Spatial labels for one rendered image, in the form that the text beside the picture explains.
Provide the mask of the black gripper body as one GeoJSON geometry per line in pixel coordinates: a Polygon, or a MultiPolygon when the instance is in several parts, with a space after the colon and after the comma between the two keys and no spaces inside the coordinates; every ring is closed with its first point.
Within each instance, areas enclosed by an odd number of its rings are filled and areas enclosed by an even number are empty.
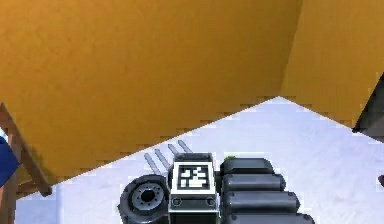
{"type": "Polygon", "coordinates": [[[169,191],[162,175],[143,175],[130,182],[120,196],[123,224],[168,224],[169,191]]]}

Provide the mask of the brown wooden chair blue seat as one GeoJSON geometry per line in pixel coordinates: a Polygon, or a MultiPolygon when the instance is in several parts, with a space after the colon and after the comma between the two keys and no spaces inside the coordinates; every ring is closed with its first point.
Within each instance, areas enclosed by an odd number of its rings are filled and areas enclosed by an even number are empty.
{"type": "Polygon", "coordinates": [[[19,196],[38,190],[43,197],[46,197],[52,194],[52,187],[39,164],[33,159],[30,147],[22,137],[4,103],[0,103],[0,128],[8,136],[11,152],[30,176],[29,181],[19,184],[18,176],[14,173],[5,186],[0,188],[0,224],[14,224],[16,200],[19,196]]]}

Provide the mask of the dark grey cabinet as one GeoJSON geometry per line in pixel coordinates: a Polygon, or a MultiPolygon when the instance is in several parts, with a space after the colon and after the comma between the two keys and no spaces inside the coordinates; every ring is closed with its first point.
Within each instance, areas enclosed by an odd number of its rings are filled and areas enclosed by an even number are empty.
{"type": "Polygon", "coordinates": [[[384,143],[384,72],[362,110],[353,133],[361,133],[384,143]]]}

